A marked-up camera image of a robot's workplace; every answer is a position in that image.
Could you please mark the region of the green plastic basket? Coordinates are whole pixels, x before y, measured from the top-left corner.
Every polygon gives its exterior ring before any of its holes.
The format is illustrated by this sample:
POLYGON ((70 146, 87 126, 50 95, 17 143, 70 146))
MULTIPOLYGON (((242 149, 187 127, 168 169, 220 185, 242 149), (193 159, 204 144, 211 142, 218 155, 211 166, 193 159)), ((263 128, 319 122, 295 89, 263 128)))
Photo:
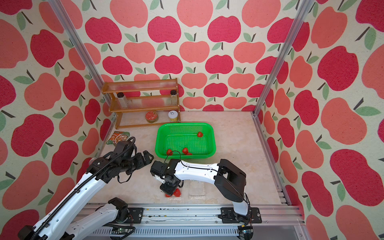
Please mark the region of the green plastic basket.
POLYGON ((206 159, 216 153, 214 129, 207 123, 173 123, 164 124, 158 129, 155 152, 159 158, 165 159, 167 150, 173 151, 172 157, 184 159, 206 159), (193 155, 185 155, 187 148, 193 155))

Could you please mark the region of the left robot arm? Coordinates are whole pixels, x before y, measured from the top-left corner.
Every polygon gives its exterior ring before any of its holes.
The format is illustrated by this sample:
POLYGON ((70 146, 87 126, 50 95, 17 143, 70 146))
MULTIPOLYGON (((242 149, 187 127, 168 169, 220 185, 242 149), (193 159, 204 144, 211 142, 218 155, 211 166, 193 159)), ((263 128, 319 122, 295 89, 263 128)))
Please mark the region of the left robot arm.
POLYGON ((120 173, 132 176, 154 160, 148 151, 139 153, 135 145, 136 139, 130 137, 119 142, 114 151, 93 159, 86 173, 76 186, 54 207, 43 219, 34 226, 24 226, 18 233, 20 240, 80 240, 94 230, 109 223, 133 221, 127 203, 115 197, 76 224, 74 218, 89 200, 113 178, 120 173))

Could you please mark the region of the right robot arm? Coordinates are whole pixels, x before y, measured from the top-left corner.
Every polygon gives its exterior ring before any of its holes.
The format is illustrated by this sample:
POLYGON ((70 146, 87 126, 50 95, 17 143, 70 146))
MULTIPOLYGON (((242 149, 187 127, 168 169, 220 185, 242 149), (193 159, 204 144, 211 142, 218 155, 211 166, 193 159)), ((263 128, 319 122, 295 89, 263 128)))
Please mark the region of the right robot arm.
POLYGON ((250 203, 245 194, 247 175, 229 160, 221 159, 216 164, 193 164, 178 159, 171 159, 167 164, 156 161, 151 166, 151 174, 162 183, 161 191, 169 196, 182 181, 212 184, 232 202, 237 221, 246 223, 250 219, 250 203))

